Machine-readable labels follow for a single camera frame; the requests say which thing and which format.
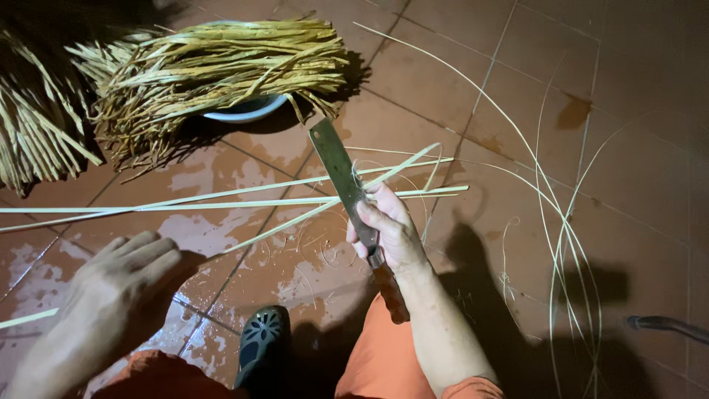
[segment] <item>wooden handle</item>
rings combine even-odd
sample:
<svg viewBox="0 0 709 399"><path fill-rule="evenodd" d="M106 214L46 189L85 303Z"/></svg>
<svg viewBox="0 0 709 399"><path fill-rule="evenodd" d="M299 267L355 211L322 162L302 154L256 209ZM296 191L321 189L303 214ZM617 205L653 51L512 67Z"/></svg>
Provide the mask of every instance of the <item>wooden handle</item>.
<svg viewBox="0 0 709 399"><path fill-rule="evenodd" d="M391 313L391 321L394 324L409 321L411 316L408 313L408 309L406 309L406 303L403 300L403 296L401 296L401 290L396 282L394 273L386 264L384 255L378 246L374 253L367 257L367 262L372 267L374 281L379 286L379 292L384 298L386 308Z"/></svg>

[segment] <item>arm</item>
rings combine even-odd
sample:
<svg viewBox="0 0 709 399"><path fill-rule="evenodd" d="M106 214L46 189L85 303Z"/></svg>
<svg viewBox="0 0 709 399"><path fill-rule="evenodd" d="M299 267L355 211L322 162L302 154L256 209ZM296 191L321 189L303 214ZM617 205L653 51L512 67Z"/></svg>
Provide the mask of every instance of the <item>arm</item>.
<svg viewBox="0 0 709 399"><path fill-rule="evenodd" d="M194 274L171 239L146 231L113 240L81 267L57 324L29 351L8 399L60 399L148 340Z"/></svg>
<svg viewBox="0 0 709 399"><path fill-rule="evenodd" d="M494 380L473 330L430 265L406 206L384 184L375 185L372 193L376 207L360 202L357 211L365 224L380 231L386 262L411 314L416 357L433 392L440 397L471 376ZM360 256L367 254L351 224L347 240Z"/></svg>

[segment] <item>black hose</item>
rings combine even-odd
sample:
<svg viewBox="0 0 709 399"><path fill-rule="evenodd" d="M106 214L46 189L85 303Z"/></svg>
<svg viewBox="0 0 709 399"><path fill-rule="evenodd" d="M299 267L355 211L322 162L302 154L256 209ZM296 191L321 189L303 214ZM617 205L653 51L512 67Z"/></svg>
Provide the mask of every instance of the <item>black hose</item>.
<svg viewBox="0 0 709 399"><path fill-rule="evenodd" d="M689 338L709 345L709 331L665 316L630 316L625 323L631 329L660 329L675 331Z"/></svg>

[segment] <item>knife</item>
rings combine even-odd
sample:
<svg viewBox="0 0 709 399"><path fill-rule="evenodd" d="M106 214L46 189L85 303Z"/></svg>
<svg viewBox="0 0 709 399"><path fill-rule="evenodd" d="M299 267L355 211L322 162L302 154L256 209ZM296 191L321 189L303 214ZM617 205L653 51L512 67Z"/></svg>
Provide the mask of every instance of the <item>knife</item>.
<svg viewBox="0 0 709 399"><path fill-rule="evenodd" d="M401 324L410 319L406 303L401 296L396 277L386 264L381 247L377 244L379 232L367 226L357 213L357 203L367 201L367 194L362 189L362 181L353 173L352 161L345 150L333 123L325 118L310 129L310 138L325 170L330 175L337 195L350 216L350 221L357 232L359 241L367 248L367 263L372 268L374 281L384 298L386 308L394 324Z"/></svg>

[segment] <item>orange pants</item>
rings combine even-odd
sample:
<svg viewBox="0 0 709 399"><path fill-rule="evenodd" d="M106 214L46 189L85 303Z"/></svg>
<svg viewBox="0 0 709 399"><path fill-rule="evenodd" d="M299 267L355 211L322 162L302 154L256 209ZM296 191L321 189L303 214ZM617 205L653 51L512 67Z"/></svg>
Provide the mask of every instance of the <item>orange pants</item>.
<svg viewBox="0 0 709 399"><path fill-rule="evenodd" d="M147 350L133 354L129 364L92 399L156 397L229 399L248 398L248 393L230 392L178 356ZM411 324L392 323L380 295L369 307L335 397L435 399L414 352ZM495 384L479 377L450 386L442 395L446 399L502 397Z"/></svg>

